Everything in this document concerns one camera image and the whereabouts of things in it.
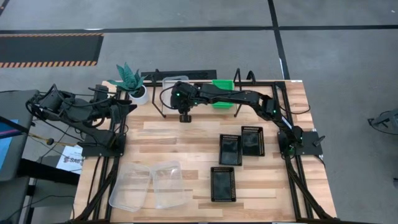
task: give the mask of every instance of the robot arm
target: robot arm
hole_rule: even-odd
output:
[[[193,86],[184,82],[177,82],[172,89],[170,99],[171,107],[181,114],[181,122],[190,122],[188,112],[199,104],[213,104],[217,102],[236,103],[248,105],[256,114],[266,120],[272,121],[283,131],[292,146],[302,146],[303,130],[292,126],[280,112],[279,104],[268,95],[256,91],[222,90],[212,84]]]
[[[86,133],[84,141],[78,142],[84,149],[83,156],[120,156],[120,151],[124,150],[124,134],[97,127],[105,118],[111,118],[115,124],[120,123],[137,106],[129,100],[108,98],[106,86],[96,85],[93,99],[87,102],[73,93],[58,91],[53,85],[46,94],[37,94],[28,100],[26,108],[43,121],[61,121]]]

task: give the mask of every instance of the white pot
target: white pot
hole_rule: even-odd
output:
[[[132,101],[133,104],[135,105],[144,105],[149,101],[149,95],[148,95],[148,90],[147,88],[143,85],[144,89],[145,89],[145,93],[139,97],[139,98],[135,98],[133,97],[130,93],[130,100]]]

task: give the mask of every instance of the succulent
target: succulent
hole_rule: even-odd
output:
[[[128,91],[132,96],[139,92],[140,87],[144,83],[145,77],[140,77],[138,71],[135,74],[131,71],[127,63],[124,63],[124,68],[122,66],[116,65],[119,71],[119,75],[123,82],[116,82],[114,80],[108,80],[110,84],[117,85],[124,91]]]

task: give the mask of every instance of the clear plastic box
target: clear plastic box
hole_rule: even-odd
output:
[[[150,183],[150,169],[139,164],[122,164],[109,204],[130,212],[138,211],[145,202]]]
[[[155,208],[174,207],[187,201],[178,161],[156,164],[150,171],[154,180]]]

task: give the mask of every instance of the potted plant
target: potted plant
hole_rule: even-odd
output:
[[[128,92],[132,103],[137,105],[146,104],[149,100],[149,95],[147,88],[143,85],[145,77],[140,77],[138,70],[133,74],[127,63],[124,63],[124,68],[119,65],[116,65],[116,67],[118,68],[122,82],[114,80],[108,80],[108,82]]]

